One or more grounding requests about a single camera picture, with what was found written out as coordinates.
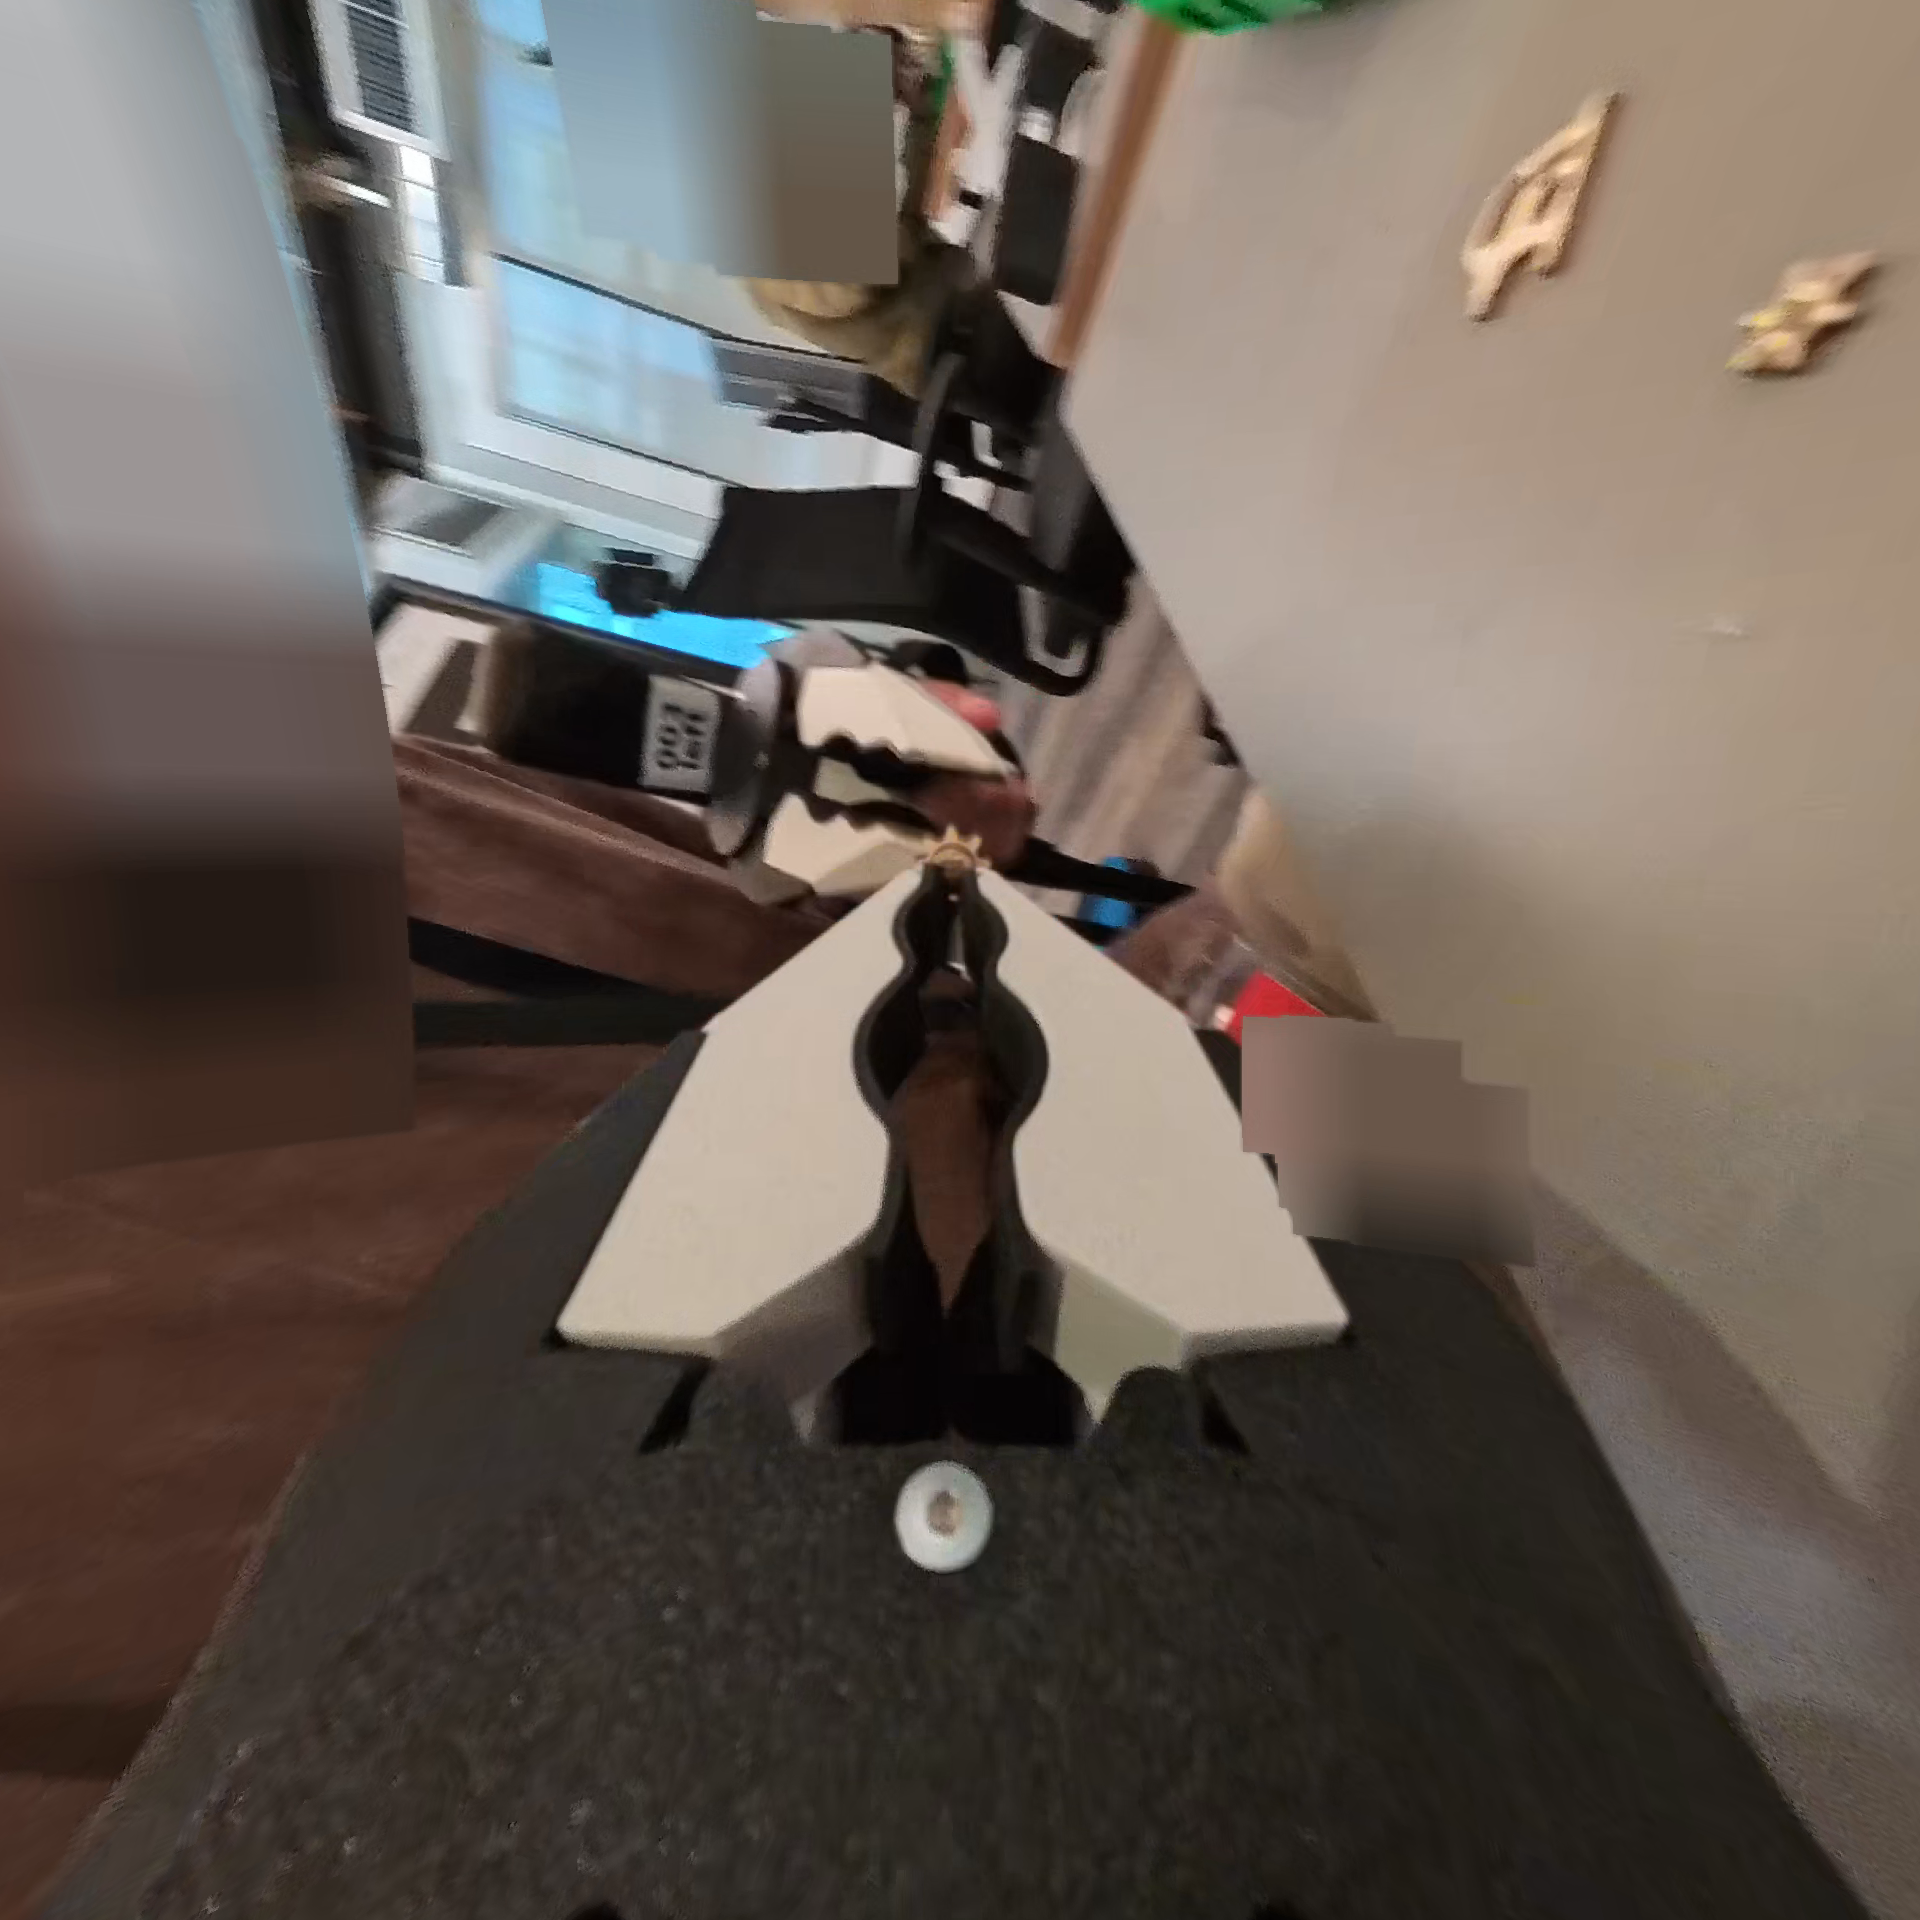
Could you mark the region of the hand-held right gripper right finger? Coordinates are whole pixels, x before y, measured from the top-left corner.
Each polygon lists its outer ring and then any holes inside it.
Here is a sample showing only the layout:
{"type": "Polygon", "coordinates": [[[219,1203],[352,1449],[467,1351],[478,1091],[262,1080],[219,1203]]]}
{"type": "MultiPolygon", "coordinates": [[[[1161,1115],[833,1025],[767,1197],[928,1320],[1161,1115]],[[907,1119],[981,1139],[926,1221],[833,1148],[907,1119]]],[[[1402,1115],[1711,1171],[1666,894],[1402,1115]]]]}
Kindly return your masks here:
{"type": "Polygon", "coordinates": [[[1046,1355],[1104,1420],[1143,1371],[1338,1343],[1350,1309],[1180,1006],[998,873],[958,901],[1008,1096],[991,1323],[1011,1355],[1046,1355]]]}

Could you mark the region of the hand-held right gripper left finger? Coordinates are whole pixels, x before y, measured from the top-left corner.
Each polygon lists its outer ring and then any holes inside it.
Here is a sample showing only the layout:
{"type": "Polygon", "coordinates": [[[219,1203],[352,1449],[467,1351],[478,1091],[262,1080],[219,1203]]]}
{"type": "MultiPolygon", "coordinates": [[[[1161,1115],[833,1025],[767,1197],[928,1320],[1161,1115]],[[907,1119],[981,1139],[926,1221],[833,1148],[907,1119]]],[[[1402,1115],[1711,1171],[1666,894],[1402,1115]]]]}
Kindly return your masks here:
{"type": "Polygon", "coordinates": [[[557,1334],[666,1355],[906,1353],[942,1323],[900,1091],[947,890],[906,868],[698,1035],[557,1334]]]}

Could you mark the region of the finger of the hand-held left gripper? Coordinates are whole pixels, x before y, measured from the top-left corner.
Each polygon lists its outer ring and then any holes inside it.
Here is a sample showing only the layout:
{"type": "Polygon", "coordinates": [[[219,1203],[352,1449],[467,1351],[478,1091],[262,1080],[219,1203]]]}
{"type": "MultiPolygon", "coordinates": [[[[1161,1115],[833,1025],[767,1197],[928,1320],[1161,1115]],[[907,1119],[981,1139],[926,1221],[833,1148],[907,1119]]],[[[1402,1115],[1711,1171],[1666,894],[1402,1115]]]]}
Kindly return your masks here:
{"type": "Polygon", "coordinates": [[[799,668],[794,740],[809,783],[1016,781],[983,729],[888,664],[799,668]]]}
{"type": "Polygon", "coordinates": [[[761,868],[783,893],[865,899],[930,849],[930,826],[865,776],[823,776],[773,802],[761,868]]]}

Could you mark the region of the person's left forearm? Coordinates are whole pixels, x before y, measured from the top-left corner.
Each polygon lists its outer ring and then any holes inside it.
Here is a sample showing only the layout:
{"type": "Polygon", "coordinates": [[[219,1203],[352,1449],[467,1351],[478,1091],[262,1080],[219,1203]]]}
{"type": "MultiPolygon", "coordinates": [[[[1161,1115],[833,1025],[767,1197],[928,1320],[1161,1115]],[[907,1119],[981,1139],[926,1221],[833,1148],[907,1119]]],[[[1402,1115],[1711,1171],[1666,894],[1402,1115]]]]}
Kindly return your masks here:
{"type": "Polygon", "coordinates": [[[407,916],[669,994],[732,997],[837,911],[751,899],[688,807],[478,747],[391,740],[407,916]]]}

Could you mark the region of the red object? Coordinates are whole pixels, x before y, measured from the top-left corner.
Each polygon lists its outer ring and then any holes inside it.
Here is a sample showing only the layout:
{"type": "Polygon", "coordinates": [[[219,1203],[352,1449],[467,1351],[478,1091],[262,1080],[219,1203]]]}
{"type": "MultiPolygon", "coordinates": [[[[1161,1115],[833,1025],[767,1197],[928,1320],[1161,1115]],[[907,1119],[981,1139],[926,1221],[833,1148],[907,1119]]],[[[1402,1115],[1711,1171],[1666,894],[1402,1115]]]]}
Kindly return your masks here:
{"type": "Polygon", "coordinates": [[[1203,1013],[1196,1013],[1198,1030],[1221,1035],[1240,1045],[1240,1030],[1247,1021],[1276,1021],[1276,1016],[1339,1016],[1325,1004],[1310,1002],[1306,994],[1288,986],[1270,971],[1226,971],[1218,983],[1203,994],[1203,1013]]]}

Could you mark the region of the black office chair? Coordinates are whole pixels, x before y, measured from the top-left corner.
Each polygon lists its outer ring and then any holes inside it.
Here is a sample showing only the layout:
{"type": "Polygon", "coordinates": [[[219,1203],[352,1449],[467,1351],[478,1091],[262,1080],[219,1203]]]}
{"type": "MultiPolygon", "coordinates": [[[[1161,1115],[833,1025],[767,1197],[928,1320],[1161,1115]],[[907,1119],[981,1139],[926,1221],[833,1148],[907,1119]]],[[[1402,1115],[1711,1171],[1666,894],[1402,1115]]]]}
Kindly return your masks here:
{"type": "Polygon", "coordinates": [[[891,625],[1073,699],[1128,611],[1135,562],[1065,436],[1059,381],[991,304],[930,347],[906,482],[724,488],[678,609],[891,625]]]}

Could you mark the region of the white vent grille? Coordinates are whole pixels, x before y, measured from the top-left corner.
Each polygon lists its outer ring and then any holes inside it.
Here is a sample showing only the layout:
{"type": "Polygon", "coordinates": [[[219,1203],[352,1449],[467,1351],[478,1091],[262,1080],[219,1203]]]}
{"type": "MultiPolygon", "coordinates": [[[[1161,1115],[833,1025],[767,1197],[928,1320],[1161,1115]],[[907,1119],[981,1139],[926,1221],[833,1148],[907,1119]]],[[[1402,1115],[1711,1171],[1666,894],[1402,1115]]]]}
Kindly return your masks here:
{"type": "Polygon", "coordinates": [[[429,2],[310,2],[330,113],[338,126],[443,162],[443,113],[429,2]]]}

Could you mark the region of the large green plastic bin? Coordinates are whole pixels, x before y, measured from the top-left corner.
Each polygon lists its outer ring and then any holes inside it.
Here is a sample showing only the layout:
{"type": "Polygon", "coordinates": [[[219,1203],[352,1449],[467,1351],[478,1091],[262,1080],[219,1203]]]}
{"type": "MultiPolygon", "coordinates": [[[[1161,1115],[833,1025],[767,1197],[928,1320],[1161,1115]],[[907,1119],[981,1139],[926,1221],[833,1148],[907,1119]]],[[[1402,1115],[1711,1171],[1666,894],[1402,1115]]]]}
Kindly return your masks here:
{"type": "Polygon", "coordinates": [[[1128,2],[1138,14],[1165,24],[1176,33],[1185,35],[1237,35],[1247,29],[1263,29],[1263,26],[1281,26],[1288,20],[1310,20],[1310,17],[1325,17],[1334,14],[1345,2],[1318,2],[1318,0],[1274,0],[1274,2],[1237,2],[1237,0],[1218,0],[1218,2],[1161,2],[1161,0],[1146,0],[1146,2],[1128,2]]]}

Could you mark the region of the car-shaped wooden cutout piece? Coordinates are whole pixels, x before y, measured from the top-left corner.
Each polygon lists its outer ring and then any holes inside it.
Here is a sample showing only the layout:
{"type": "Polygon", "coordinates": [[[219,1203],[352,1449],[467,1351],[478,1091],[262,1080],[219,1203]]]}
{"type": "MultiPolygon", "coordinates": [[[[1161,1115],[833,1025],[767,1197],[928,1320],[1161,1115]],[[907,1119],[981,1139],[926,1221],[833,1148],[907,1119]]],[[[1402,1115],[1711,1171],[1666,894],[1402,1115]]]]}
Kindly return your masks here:
{"type": "Polygon", "coordinates": [[[1489,322],[1516,273],[1555,276],[1619,94],[1595,93],[1480,196],[1463,245],[1463,317],[1489,322]]]}

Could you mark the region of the small wooden hash-shaped piece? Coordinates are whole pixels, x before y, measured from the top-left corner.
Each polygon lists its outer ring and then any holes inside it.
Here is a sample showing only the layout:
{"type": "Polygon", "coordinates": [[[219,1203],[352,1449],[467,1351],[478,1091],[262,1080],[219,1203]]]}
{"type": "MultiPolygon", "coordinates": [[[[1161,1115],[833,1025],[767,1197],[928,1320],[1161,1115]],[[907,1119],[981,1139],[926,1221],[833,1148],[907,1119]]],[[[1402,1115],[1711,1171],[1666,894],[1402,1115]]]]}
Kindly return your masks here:
{"type": "Polygon", "coordinates": [[[1725,371],[1739,379],[1788,379],[1815,365],[1828,338],[1859,317],[1859,299],[1881,254],[1825,254],[1780,270],[1770,297],[1739,317],[1739,346],[1725,371]]]}

